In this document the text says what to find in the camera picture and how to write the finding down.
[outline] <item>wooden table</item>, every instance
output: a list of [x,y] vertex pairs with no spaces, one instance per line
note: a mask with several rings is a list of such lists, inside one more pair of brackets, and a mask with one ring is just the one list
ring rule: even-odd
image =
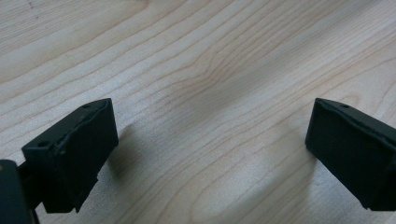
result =
[[316,97],[396,126],[396,1],[0,1],[0,158],[89,101],[120,145],[42,223],[395,223],[305,148]]

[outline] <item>light wood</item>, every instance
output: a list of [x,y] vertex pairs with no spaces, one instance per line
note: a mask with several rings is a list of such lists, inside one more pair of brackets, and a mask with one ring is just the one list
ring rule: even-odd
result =
[[0,1],[0,158],[89,101],[120,145],[42,223],[395,223],[305,148],[316,97],[396,127],[396,1]]

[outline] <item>wooden surface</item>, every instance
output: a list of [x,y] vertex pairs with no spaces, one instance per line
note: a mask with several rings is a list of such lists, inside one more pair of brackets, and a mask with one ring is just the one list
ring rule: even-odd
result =
[[304,146],[323,97],[396,127],[396,1],[0,1],[0,158],[113,99],[120,145],[42,223],[395,223]]

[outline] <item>wood grain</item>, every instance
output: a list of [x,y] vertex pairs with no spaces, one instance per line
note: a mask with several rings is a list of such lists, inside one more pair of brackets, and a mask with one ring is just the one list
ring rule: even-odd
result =
[[0,1],[0,158],[113,99],[120,146],[42,223],[394,223],[304,146],[316,97],[396,127],[396,1]]

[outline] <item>black object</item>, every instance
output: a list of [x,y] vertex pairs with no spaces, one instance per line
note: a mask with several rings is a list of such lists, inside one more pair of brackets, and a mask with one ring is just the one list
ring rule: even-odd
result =
[[17,203],[7,216],[27,212],[31,217],[29,211],[41,202],[48,213],[66,213],[73,208],[78,212],[118,143],[111,99],[81,106],[22,148],[26,162],[19,167],[19,178],[15,167],[9,168],[13,161],[0,161],[0,180],[5,179],[0,188],[13,195],[0,201],[0,212]]
[[396,210],[396,130],[334,101],[317,99],[306,147],[364,208]]

